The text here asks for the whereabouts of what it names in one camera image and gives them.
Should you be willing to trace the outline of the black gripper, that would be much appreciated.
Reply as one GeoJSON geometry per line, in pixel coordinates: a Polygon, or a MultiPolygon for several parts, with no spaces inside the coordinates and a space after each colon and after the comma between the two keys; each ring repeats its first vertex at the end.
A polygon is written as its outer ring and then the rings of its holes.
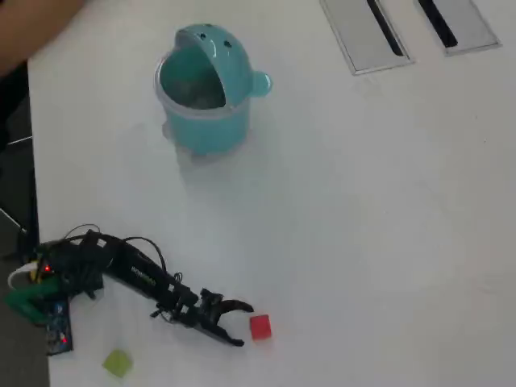
{"type": "Polygon", "coordinates": [[[222,300],[220,295],[208,295],[199,299],[197,305],[193,298],[180,297],[177,301],[177,321],[196,323],[193,329],[232,347],[243,347],[245,342],[232,338],[217,323],[220,316],[232,311],[253,313],[254,308],[240,300],[222,300]]]}

